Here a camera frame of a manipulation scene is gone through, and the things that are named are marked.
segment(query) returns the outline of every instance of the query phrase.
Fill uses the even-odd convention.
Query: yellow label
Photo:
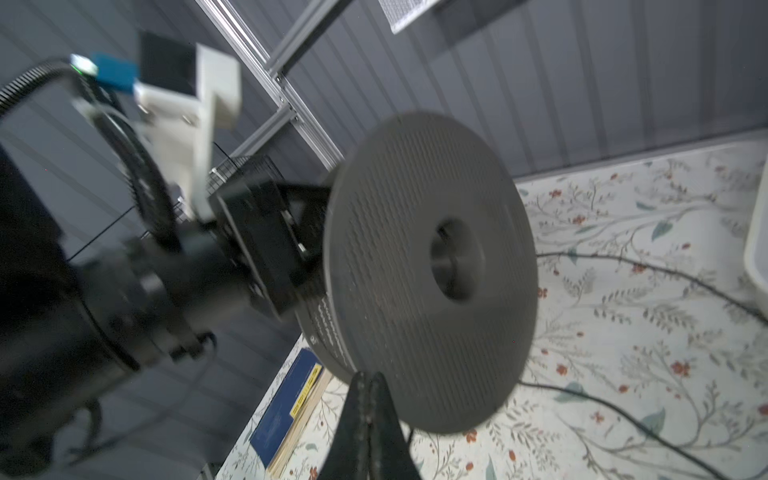
[[[306,397],[310,396],[312,386],[315,384],[317,377],[320,375],[320,370],[322,369],[323,366],[321,366],[319,363],[316,363],[315,366],[312,367],[310,377],[306,379],[304,388],[301,389],[301,393],[299,394],[299,398],[296,399],[296,403],[293,404],[293,408],[290,410],[290,418],[296,419],[296,415],[298,415],[299,411],[301,410],[301,406],[304,405]]]

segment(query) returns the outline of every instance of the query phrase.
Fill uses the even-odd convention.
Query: black metal plate
[[[431,258],[443,247],[447,267]],[[384,373],[403,421],[460,432],[503,404],[538,276],[515,185],[476,134],[425,113],[379,126],[334,182],[323,255],[340,347],[355,370]]]

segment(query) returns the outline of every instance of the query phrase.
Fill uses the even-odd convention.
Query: floral pattern
[[[690,273],[744,301],[744,236],[768,152],[738,141],[518,185],[539,252],[538,323],[520,386],[469,432],[416,431],[426,480],[709,478],[626,419],[570,392],[621,406],[652,432],[725,472],[768,476],[768,329],[675,276],[608,254]],[[262,478],[248,438],[287,368],[218,478]],[[334,379],[283,473],[313,480],[345,399]]]

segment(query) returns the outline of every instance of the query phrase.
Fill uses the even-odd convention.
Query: green leaf
[[[581,386],[581,384],[579,382],[568,383],[565,386],[565,389],[568,390],[569,392],[584,393],[584,387]],[[554,400],[556,402],[558,402],[558,403],[586,402],[587,401],[587,399],[585,399],[583,397],[572,395],[572,394],[567,393],[567,392],[561,392],[558,396],[556,396],[554,398]]]
[[[651,413],[649,416],[645,417],[644,419],[640,420],[640,423],[643,424],[647,429],[651,430],[656,435],[661,434],[661,429],[664,428],[664,419],[667,417],[667,412],[662,408],[656,413]],[[640,429],[638,429],[640,434],[645,435],[645,432],[642,432]]]
[[[576,230],[576,234],[578,235],[580,233],[588,232],[589,230],[592,230],[593,228],[597,228],[597,227],[598,227],[597,225],[587,225],[586,227],[582,227]]]
[[[639,208],[640,210],[647,210],[649,212],[652,210],[656,210],[656,207],[654,207],[653,205],[646,205],[643,202],[635,202],[634,204],[637,205],[637,208]]]
[[[488,457],[488,467],[485,469],[485,480],[496,480],[496,471],[493,469],[493,461]]]
[[[656,224],[656,228],[654,228],[654,232],[650,235],[650,241],[656,240],[658,237],[661,237],[662,235],[669,233],[669,231],[672,230],[672,223],[661,221]]]
[[[576,247],[571,247],[568,251],[568,258],[571,259],[571,262],[573,262],[574,265],[576,264],[576,260],[578,259],[578,257],[576,257]]]

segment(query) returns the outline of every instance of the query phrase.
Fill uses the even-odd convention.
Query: gray disc
[[[384,374],[401,420],[460,432],[504,403],[538,275],[517,189],[476,134],[425,113],[375,129],[333,184],[323,255],[340,346]]]

